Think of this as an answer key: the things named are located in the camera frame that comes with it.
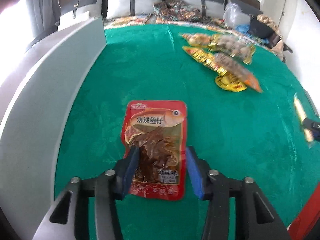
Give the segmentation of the yellow tiger-skin snack packet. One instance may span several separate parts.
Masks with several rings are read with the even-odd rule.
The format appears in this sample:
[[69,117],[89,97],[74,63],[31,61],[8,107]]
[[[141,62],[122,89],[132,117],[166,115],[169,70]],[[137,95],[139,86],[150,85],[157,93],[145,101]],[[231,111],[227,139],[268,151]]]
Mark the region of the yellow tiger-skin snack packet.
[[223,90],[231,92],[241,92],[247,87],[235,75],[228,72],[215,62],[215,56],[212,53],[206,52],[201,48],[183,46],[182,49],[191,56],[196,62],[202,64],[208,69],[217,73],[215,83]]

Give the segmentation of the red fish snack packet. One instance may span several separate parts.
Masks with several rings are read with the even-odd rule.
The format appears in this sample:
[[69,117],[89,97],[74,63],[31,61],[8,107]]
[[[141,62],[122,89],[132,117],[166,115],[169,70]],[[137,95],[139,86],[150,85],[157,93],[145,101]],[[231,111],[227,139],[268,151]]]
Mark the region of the red fish snack packet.
[[176,201],[185,192],[187,106],[183,101],[133,100],[127,105],[121,140],[139,148],[129,192]]

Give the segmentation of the green tablecloth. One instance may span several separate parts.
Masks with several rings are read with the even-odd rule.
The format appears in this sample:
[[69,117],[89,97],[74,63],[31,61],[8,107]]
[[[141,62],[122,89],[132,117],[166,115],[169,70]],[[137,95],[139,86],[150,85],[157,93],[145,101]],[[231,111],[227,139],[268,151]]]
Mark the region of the green tablecloth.
[[249,70],[262,92],[217,87],[215,73],[183,51],[178,25],[105,31],[107,46],[81,86],[65,126],[55,192],[78,176],[95,177],[123,157],[120,140],[132,100],[179,100],[187,106],[187,145],[234,179],[252,177],[284,224],[300,213],[319,183],[319,143],[309,145],[293,98],[315,114],[299,81],[274,54],[258,48]]

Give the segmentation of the white cardboard box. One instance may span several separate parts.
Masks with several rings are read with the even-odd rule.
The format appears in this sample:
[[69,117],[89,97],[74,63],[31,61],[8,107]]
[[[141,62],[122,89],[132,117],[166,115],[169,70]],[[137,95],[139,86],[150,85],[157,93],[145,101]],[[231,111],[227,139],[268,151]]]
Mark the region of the white cardboard box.
[[1,211],[16,239],[32,239],[53,202],[66,121],[105,47],[102,18],[80,22],[33,45],[1,85]]

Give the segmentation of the orange-end nut snack packet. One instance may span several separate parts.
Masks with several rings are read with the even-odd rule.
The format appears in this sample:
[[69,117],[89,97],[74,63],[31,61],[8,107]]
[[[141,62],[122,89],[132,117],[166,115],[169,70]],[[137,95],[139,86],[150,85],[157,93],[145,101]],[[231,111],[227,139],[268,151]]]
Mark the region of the orange-end nut snack packet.
[[224,53],[216,53],[214,57],[215,62],[219,66],[235,75],[242,83],[248,85],[259,93],[263,92],[257,78],[242,64],[238,63],[233,58],[227,56]]

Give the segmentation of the black bag on sofa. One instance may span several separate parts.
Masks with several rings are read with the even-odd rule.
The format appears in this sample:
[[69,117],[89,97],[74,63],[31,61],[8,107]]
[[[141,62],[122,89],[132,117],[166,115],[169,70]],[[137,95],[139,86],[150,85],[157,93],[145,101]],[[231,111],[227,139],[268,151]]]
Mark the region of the black bag on sofa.
[[264,23],[261,23],[257,18],[252,17],[249,24],[249,34],[261,39],[269,38],[274,31]]

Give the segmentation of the clear gold-end ball snack packet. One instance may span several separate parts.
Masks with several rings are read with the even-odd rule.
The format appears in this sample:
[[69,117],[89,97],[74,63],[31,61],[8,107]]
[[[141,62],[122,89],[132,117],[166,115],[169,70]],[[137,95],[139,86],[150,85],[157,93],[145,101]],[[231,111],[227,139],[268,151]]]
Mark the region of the clear gold-end ball snack packet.
[[212,41],[208,44],[208,49],[225,53],[244,64],[251,64],[255,53],[254,44],[231,34],[214,34]]

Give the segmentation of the blue plastic bag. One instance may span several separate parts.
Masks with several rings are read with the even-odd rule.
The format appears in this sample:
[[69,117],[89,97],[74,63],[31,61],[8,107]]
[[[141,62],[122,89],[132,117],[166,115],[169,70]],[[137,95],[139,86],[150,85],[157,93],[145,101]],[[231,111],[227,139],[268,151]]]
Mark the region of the blue plastic bag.
[[249,32],[249,28],[250,28],[249,24],[240,24],[235,27],[235,30],[240,33],[246,34]]

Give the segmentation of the clear plastic bag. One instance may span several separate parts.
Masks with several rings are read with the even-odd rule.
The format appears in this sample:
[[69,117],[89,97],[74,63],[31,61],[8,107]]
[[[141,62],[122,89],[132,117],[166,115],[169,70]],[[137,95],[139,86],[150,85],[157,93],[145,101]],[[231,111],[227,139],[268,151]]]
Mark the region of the clear plastic bag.
[[251,21],[250,16],[243,13],[240,6],[236,3],[227,3],[222,19],[227,27],[232,29],[238,25],[249,25]]

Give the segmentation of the yellow-edged peanut snack packet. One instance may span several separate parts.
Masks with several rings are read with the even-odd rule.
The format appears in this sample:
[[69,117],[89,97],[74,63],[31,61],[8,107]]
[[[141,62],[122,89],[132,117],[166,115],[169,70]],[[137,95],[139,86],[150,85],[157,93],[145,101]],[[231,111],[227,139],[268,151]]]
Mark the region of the yellow-edged peanut snack packet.
[[183,33],[180,34],[188,44],[192,47],[207,48],[209,44],[213,41],[213,35],[203,34],[203,33]]

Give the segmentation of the floral sofa blanket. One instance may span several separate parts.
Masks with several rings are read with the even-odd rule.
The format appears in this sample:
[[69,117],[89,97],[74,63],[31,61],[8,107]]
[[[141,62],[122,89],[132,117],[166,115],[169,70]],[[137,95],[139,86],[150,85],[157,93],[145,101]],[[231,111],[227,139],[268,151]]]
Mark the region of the floral sofa blanket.
[[285,43],[280,34],[277,24],[268,16],[260,12],[257,16],[249,14],[250,18],[255,17],[261,23],[266,24],[274,33],[265,39],[258,38],[249,33],[243,34],[232,28],[227,27],[223,19],[203,16],[199,9],[191,7],[182,0],[165,0],[156,3],[154,12],[148,15],[125,16],[104,20],[105,29],[121,28],[131,25],[146,24],[175,24],[196,26],[198,28],[216,31],[218,33],[228,33],[252,42],[253,44],[267,48],[277,55],[280,59],[284,57],[283,52],[286,50]]

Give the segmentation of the grey white sofa cushion left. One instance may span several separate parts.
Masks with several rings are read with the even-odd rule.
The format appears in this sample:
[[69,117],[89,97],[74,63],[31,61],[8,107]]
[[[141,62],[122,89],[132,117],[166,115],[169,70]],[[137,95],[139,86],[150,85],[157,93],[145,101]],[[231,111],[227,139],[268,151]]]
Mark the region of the grey white sofa cushion left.
[[61,7],[58,31],[102,15],[103,0],[72,0]]

